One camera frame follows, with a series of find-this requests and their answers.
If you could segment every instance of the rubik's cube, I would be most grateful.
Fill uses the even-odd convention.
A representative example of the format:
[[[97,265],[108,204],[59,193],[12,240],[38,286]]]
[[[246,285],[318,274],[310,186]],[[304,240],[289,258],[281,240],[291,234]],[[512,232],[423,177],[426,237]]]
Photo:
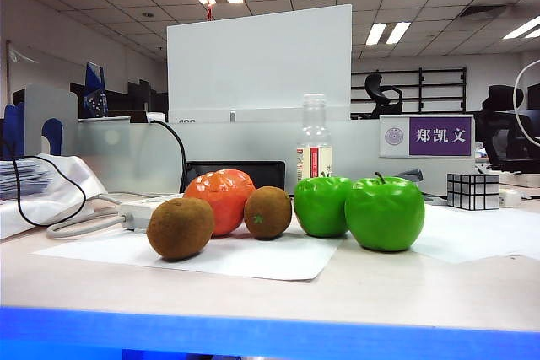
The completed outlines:
[[[496,210],[499,208],[499,175],[446,176],[447,203],[464,210]]]

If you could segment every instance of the air vent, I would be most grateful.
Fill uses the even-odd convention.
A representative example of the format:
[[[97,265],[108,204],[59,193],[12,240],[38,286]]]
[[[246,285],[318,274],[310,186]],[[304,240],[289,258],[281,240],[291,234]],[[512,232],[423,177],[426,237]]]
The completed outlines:
[[[506,9],[505,4],[495,4],[491,6],[469,6],[459,15],[462,19],[485,20],[499,17]]]

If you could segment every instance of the white desk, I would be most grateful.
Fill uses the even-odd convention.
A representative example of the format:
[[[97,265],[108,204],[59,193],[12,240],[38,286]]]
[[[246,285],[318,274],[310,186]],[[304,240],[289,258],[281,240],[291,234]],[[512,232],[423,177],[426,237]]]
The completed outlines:
[[[540,201],[522,209],[540,212]],[[280,282],[31,254],[62,243],[43,229],[1,243],[0,314],[11,322],[0,327],[4,338],[297,358],[356,357],[359,351],[383,358],[398,349],[402,358],[445,358],[430,351],[440,345],[460,345],[452,358],[472,352],[502,358],[523,348],[527,356],[540,353],[540,334],[525,333],[540,331],[540,262],[526,257],[450,265],[410,251],[375,253],[348,240],[313,282]],[[130,314],[147,315],[150,324],[143,325],[152,325],[159,338],[138,335],[148,331],[136,329],[140,320]],[[98,322],[91,331],[82,327],[88,317]],[[34,336],[35,322],[56,324]],[[103,322],[135,329],[109,329]],[[208,334],[194,337],[195,330]],[[490,347],[493,340],[502,348]]]

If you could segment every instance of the white paper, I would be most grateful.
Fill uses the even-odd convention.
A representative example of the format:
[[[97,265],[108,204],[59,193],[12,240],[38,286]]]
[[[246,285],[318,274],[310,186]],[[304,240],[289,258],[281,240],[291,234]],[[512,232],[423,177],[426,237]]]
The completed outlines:
[[[514,208],[425,208],[424,229],[412,247],[415,252],[450,263],[497,255],[540,260],[540,214]]]
[[[244,224],[231,236],[211,239],[202,252],[184,261],[164,261],[146,235],[124,228],[35,252],[87,261],[203,271],[276,280],[310,280],[328,263],[344,239],[307,236],[293,215],[287,231],[275,240],[253,239]]]

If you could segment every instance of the kiwi fruit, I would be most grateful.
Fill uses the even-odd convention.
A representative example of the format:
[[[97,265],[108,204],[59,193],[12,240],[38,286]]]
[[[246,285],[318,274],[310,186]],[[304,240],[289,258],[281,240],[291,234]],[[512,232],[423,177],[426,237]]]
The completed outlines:
[[[244,206],[244,222],[257,239],[274,239],[290,225],[293,210],[289,195],[270,185],[251,193]]]
[[[174,261],[199,252],[210,240],[213,227],[213,210],[206,201],[174,198],[154,210],[146,236],[158,254]]]

